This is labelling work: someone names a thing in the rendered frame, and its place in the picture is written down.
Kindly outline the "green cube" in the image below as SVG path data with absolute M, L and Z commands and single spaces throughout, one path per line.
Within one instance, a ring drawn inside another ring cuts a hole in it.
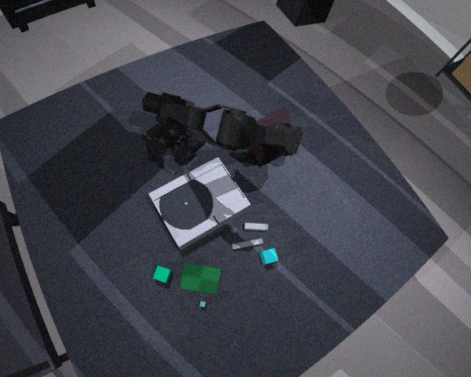
M 168 284 L 171 273 L 172 273 L 172 270 L 158 265 L 153 279 Z

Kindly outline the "dark green flat rectangle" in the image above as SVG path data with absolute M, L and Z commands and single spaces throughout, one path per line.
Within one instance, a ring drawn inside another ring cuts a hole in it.
M 184 264 L 180 289 L 217 295 L 221 269 Z

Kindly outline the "cyan cube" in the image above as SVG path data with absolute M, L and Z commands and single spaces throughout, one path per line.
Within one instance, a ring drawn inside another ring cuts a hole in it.
M 271 264 L 271 263 L 279 261 L 275 248 L 262 251 L 260 256 L 261 256 L 263 265 L 267 265 L 267 264 Z

